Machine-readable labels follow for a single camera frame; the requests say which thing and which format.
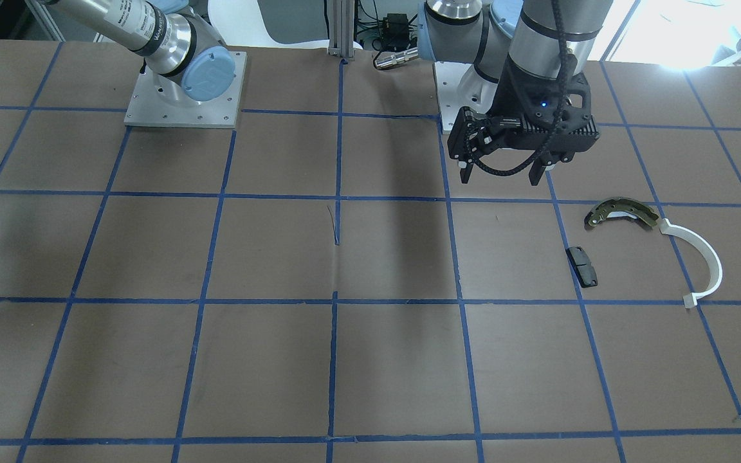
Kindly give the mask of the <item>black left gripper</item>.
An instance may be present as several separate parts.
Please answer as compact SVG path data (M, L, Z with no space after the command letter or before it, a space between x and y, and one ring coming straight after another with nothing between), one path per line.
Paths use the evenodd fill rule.
M556 79L536 77L515 64L505 65L491 108L485 114L458 110L448 150L459 164L462 184L473 167L490 173L482 156L497 149L531 150L529 182L538 186L547 168L591 149L601 136L591 111L591 93L582 71L569 77L562 92Z

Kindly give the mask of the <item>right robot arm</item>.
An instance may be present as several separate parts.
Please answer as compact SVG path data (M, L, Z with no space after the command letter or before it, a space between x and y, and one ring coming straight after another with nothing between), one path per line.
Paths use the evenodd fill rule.
M227 91L235 62L223 36L189 1L43 1L141 56L197 102Z

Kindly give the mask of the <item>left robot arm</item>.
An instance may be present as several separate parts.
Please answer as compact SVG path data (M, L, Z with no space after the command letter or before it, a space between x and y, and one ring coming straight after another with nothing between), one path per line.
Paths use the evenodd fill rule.
M462 103L448 153L462 183L474 169L537 185L599 140L584 67L610 1L424 1L418 55L469 64L486 90Z

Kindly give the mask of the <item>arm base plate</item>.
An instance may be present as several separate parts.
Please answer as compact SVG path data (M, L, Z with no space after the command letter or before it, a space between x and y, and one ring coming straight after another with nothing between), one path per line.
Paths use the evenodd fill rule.
M498 84L480 76L473 64L435 62L434 71L445 135L451 133L460 108L482 114L491 108Z
M234 129L239 114L248 55L229 52L234 80L221 96L208 102L192 100L176 83L146 70L136 79L123 122L145 128Z

